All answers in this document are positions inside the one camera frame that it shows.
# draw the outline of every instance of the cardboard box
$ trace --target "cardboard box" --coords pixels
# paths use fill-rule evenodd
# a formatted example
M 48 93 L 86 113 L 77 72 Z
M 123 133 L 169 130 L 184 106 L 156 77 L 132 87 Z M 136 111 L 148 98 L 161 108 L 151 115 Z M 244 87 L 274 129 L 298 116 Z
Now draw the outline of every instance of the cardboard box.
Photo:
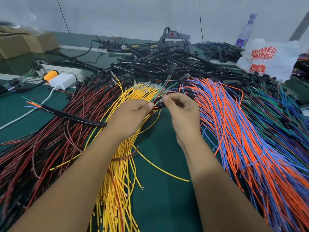
M 26 29 L 7 26 L 0 26 L 0 31 L 7 33 L 27 33 L 28 35 L 22 36 L 32 53 L 45 53 L 46 50 L 59 48 L 55 34 L 50 31 L 46 31 L 42 35 L 33 35 L 32 32 Z
M 10 59 L 30 53 L 27 43 L 22 35 L 6 35 L 7 33 L 0 32 L 0 54 L 4 59 Z

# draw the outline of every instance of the forearm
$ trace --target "forearm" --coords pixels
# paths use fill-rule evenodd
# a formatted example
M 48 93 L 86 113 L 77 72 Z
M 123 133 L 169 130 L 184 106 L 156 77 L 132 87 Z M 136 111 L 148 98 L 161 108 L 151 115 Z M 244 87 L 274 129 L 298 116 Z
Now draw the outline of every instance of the forearm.
M 10 232 L 87 230 L 111 158 L 121 143 L 106 129 L 25 212 Z
M 204 231 L 271 231 L 202 137 L 183 150 Z

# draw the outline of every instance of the red logo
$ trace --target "red logo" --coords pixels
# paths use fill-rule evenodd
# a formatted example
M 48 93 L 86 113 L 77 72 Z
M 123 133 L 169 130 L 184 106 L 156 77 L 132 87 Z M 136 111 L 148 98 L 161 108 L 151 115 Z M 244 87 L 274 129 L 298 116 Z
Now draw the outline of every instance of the red logo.
M 276 47 L 265 47 L 261 49 L 254 49 L 251 51 L 251 60 L 253 59 L 272 59 L 277 52 Z
M 264 74 L 265 69 L 266 69 L 266 67 L 263 64 L 261 64 L 261 65 L 253 64 L 253 65 L 251 65 L 249 72 L 257 71 L 259 74 Z

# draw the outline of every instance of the purple bottle cap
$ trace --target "purple bottle cap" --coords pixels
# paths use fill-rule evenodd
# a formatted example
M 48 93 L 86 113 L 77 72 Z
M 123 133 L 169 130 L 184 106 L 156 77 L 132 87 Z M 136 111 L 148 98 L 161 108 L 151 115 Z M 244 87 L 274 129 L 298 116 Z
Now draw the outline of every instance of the purple bottle cap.
M 256 17 L 257 17 L 257 14 L 255 13 L 251 14 L 248 23 L 253 23 Z

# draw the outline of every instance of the person's right hand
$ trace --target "person's right hand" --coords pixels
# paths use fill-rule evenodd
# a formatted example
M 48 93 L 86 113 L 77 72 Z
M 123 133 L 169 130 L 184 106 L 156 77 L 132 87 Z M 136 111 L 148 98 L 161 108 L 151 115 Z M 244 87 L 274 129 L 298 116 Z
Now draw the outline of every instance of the person's right hand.
M 183 93 L 165 95 L 163 102 L 171 113 L 178 144 L 185 149 L 185 146 L 199 140 L 201 132 L 198 104 Z

